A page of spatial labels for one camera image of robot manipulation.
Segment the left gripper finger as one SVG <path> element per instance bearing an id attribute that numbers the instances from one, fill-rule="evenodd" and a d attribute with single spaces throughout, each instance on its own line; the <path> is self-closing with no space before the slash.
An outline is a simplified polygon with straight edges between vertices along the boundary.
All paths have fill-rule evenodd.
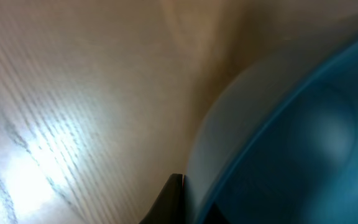
<path id="1" fill-rule="evenodd" d="M 182 224 L 184 222 L 183 174 L 172 174 L 139 224 Z"/>

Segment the dark blue bowl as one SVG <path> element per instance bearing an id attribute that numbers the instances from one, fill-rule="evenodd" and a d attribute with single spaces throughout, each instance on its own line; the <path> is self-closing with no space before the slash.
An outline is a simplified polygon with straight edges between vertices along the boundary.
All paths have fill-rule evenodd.
<path id="1" fill-rule="evenodd" d="M 188 223 L 358 223 L 358 28 L 293 40 L 208 112 Z"/>

